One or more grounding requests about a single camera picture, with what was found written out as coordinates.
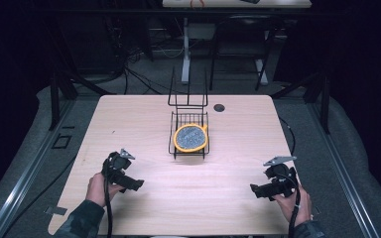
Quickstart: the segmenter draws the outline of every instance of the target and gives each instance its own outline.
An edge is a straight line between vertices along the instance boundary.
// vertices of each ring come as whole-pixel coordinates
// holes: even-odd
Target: wire basket
[[[208,113],[204,108],[208,105],[207,83],[206,74],[203,83],[203,94],[191,95],[191,81],[188,82],[186,87],[187,92],[181,92],[178,95],[177,84],[175,81],[175,69],[172,72],[172,81],[169,92],[168,104],[174,107],[171,117],[171,132],[169,140],[169,153],[177,156],[202,156],[209,153],[209,126],[208,126]],[[206,127],[206,145],[200,150],[194,152],[183,152],[179,150],[174,143],[174,135],[179,128],[187,124],[195,124],[200,127]]]

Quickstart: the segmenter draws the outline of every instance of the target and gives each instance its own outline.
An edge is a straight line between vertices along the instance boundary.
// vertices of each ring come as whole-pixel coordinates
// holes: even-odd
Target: wooden table
[[[310,8],[310,0],[261,0],[257,4],[247,3],[240,0],[203,0],[205,8]],[[199,0],[193,0],[192,5],[196,8],[202,7]],[[191,0],[163,0],[164,7],[191,6]]]
[[[209,153],[175,159],[169,152],[175,107],[168,96],[101,97],[58,204],[67,212],[54,215],[49,232],[84,200],[89,178],[101,171],[108,154],[124,148],[136,158],[126,175],[145,183],[112,200],[113,234],[286,234],[288,222],[278,204],[256,198],[250,188],[270,182],[263,163],[290,155],[272,99],[209,95],[208,102]],[[215,104],[225,110],[214,111]],[[105,216],[99,233],[106,232]]]

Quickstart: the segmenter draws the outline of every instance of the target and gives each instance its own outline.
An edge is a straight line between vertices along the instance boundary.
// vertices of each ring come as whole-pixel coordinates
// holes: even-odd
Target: human hand
[[[299,191],[300,191],[300,207],[296,217],[295,226],[298,226],[299,224],[302,224],[303,222],[312,219],[311,197],[300,184],[299,184]],[[289,197],[283,197],[282,195],[273,196],[273,198],[277,200],[278,204],[281,207],[281,211],[283,211],[284,216],[289,222],[292,217],[293,210],[295,208],[296,194],[297,192],[295,191]]]
[[[110,200],[112,200],[114,195],[123,188],[123,186],[118,184],[109,184],[108,191]],[[93,201],[101,207],[106,205],[104,198],[104,176],[101,173],[97,173],[94,177],[89,179],[85,199]]]

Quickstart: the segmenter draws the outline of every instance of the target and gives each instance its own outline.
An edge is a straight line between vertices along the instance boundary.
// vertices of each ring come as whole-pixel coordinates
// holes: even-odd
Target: wire
[[[280,118],[280,120],[282,122],[284,122],[284,124],[286,124],[287,128],[289,129],[290,133],[292,134],[292,138],[293,138],[293,146],[292,146],[292,150],[291,150],[291,154],[293,155],[293,153],[295,152],[295,149],[296,149],[296,136],[292,130],[292,128],[289,126],[289,123],[287,123],[283,118],[281,118],[280,116],[278,117]]]
[[[8,235],[8,232],[11,230],[11,228],[17,223],[17,221],[26,213],[26,211],[45,193],[69,168],[69,166],[75,161],[76,155],[69,161],[69,163],[63,168],[60,174],[58,174],[51,183],[49,183],[48,186],[45,187],[19,214],[18,216],[11,222],[11,224],[6,229],[5,233],[2,235],[2,237],[5,237]]]
[[[299,207],[300,207],[300,190],[299,190],[299,184],[296,183],[292,178],[288,177],[288,176],[285,176],[285,175],[281,175],[281,174],[277,174],[277,177],[283,177],[283,178],[286,178],[288,179],[296,188],[296,202],[295,202],[295,208],[292,212],[292,217],[290,218],[290,221],[289,221],[289,238],[294,238],[294,230],[295,230],[295,223],[296,223],[296,217],[297,217],[297,214],[299,213]]]
[[[110,194],[109,194],[109,178],[108,178],[108,171],[109,171],[109,159],[110,156],[106,159],[105,168],[104,168],[104,200],[107,206],[107,219],[108,219],[108,227],[107,227],[107,237],[111,237],[112,230],[113,230],[113,214],[111,210],[111,204],[110,204]]]
[[[163,84],[160,84],[160,83],[158,83],[156,81],[153,81],[153,80],[149,79],[148,77],[146,77],[146,76],[144,76],[144,75],[134,71],[133,69],[131,69],[128,66],[125,66],[125,71],[127,73],[130,73],[130,74],[134,75],[138,80],[140,80],[144,85],[146,85],[148,87],[148,90],[152,90],[152,91],[154,91],[157,94],[163,94],[163,93],[161,93],[160,91],[158,91],[154,87],[152,87],[151,83],[154,83],[154,84],[156,84],[156,85],[158,85],[158,86],[160,86],[162,88],[170,90],[170,88],[164,86]],[[176,91],[176,93],[178,93],[178,94],[186,94],[185,92],[180,92],[180,91]]]

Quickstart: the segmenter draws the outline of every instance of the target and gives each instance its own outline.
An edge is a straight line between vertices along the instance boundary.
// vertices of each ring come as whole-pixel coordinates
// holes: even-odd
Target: dark background
[[[333,54],[335,38],[345,36],[347,44],[335,53],[329,74],[330,94],[358,130],[370,172],[381,184],[381,1],[368,1],[357,10],[343,36],[338,23],[301,21],[283,48],[275,80],[296,81],[317,70]],[[17,1],[0,1],[0,179],[34,120],[36,93],[49,85],[53,73],[50,42],[40,38],[38,24]]]

